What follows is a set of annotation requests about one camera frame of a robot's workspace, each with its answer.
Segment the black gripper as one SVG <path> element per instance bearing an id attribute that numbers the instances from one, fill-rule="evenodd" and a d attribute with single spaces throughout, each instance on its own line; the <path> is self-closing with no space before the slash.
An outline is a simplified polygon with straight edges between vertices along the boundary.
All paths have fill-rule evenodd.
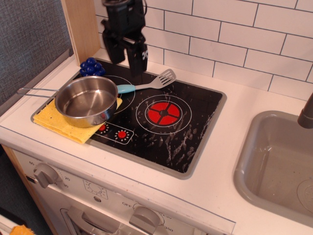
<path id="1" fill-rule="evenodd" d="M 111 62 L 118 64 L 125 60 L 125 46 L 131 74 L 141 75 L 148 63 L 146 39 L 141 32 L 146 25 L 145 1 L 103 0 L 102 4 L 108 14 L 108 19 L 101 22 L 105 28 L 102 37 Z"/>

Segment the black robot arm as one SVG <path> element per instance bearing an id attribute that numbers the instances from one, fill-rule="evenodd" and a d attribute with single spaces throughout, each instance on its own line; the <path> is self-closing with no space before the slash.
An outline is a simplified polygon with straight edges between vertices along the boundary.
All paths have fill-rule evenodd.
<path id="1" fill-rule="evenodd" d="M 113 64 L 125 60 L 127 53 L 132 76 L 147 69 L 148 49 L 142 29 L 146 26 L 147 3 L 144 0 L 104 0 L 108 19 L 102 20 L 103 41 Z"/>

